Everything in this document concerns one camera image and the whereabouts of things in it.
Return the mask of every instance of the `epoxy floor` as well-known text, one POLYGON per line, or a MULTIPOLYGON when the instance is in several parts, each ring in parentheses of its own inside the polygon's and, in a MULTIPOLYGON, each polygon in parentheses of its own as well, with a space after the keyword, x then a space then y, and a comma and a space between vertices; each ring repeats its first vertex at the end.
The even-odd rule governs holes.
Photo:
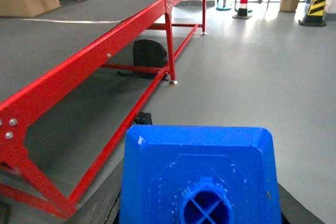
POLYGON ((278 181, 335 224, 336 22, 299 26, 304 4, 296 13, 249 8, 248 20, 209 9, 208 35, 194 36, 177 60, 178 85, 161 85, 145 110, 156 124, 267 128, 278 181))
MULTIPOLYGON (((209 8, 208 35, 197 31, 176 62, 178 84, 161 82, 143 111, 160 125, 267 128, 274 138, 278 181, 326 224, 336 224, 336 22, 323 28, 299 26, 303 4, 296 13, 279 13, 278 4, 266 13, 264 4, 249 8, 249 20, 232 19, 232 10, 209 8)), ((173 14, 177 23, 201 21, 199 7, 176 7, 173 14)), ((177 48, 188 29, 174 28, 173 33, 177 48)), ((140 38, 166 46, 163 31, 145 31, 140 38)), ((115 61, 132 63, 131 46, 115 61)), ((45 152, 39 142, 27 139, 26 145, 54 183, 66 184, 65 194, 101 150, 98 142, 105 145, 149 83, 109 71, 98 70, 28 131, 48 139, 45 152), (76 153, 80 160, 73 157, 76 153), (67 170, 73 164, 75 169, 67 170)), ((99 183, 122 152, 123 142, 99 183)), ((11 203, 11 224, 61 223, 11 203)))

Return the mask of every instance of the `yellow and black warning post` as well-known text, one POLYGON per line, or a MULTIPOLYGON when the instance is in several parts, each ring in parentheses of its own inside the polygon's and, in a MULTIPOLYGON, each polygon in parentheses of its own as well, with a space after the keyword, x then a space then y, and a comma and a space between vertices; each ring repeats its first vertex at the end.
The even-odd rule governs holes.
POLYGON ((325 26, 326 22, 322 19, 326 0, 313 0, 309 10, 303 20, 299 20, 302 26, 325 26))

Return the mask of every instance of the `black bag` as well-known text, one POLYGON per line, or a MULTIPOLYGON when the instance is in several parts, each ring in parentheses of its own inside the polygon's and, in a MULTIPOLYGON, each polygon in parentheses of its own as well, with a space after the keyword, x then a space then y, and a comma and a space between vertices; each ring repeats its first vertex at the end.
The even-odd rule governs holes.
MULTIPOLYGON (((133 45, 133 65, 137 67, 163 68, 168 63, 167 51, 158 42, 148 39, 136 40, 133 45)), ((156 73, 134 71, 145 79, 154 79, 156 73)))

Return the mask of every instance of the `blue plastic object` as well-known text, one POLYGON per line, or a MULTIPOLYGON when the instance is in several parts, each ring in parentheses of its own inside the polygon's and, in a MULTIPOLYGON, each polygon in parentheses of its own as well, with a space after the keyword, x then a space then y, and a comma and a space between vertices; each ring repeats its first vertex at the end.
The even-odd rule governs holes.
POLYGON ((120 223, 281 224, 271 134, 255 127, 131 127, 120 223))

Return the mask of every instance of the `orange and white traffic cone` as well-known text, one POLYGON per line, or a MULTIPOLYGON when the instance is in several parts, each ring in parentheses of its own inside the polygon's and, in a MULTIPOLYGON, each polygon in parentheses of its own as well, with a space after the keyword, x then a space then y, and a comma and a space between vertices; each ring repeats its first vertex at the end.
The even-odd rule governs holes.
POLYGON ((241 19, 248 19, 251 18, 252 15, 247 13, 247 0, 240 0, 239 10, 236 15, 232 18, 241 18, 241 19))

